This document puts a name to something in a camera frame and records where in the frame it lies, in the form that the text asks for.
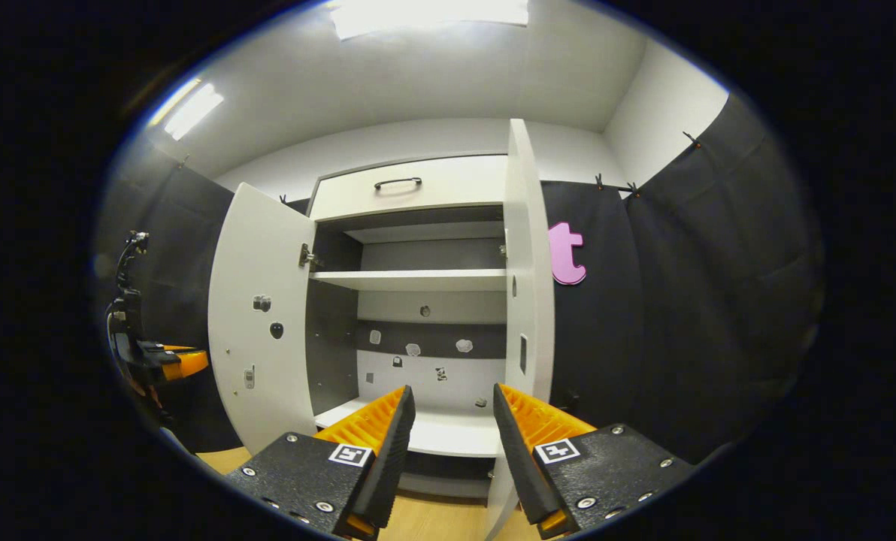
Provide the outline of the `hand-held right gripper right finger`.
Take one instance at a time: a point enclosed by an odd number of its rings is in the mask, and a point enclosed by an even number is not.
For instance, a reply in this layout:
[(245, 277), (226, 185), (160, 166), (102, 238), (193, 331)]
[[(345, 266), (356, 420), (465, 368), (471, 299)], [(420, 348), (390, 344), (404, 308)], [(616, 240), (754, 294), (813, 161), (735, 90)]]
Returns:
[(497, 384), (493, 401), (518, 499), (541, 538), (622, 521), (697, 469), (634, 428), (592, 427), (509, 385)]

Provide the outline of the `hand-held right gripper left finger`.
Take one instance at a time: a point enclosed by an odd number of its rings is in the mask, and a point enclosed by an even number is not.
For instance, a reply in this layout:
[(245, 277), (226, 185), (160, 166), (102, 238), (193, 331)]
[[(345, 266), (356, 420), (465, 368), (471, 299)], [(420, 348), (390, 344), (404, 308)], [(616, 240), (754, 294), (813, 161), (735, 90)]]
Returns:
[(376, 540), (387, 527), (415, 421), (404, 385), (313, 436), (286, 432), (226, 479), (327, 536)]

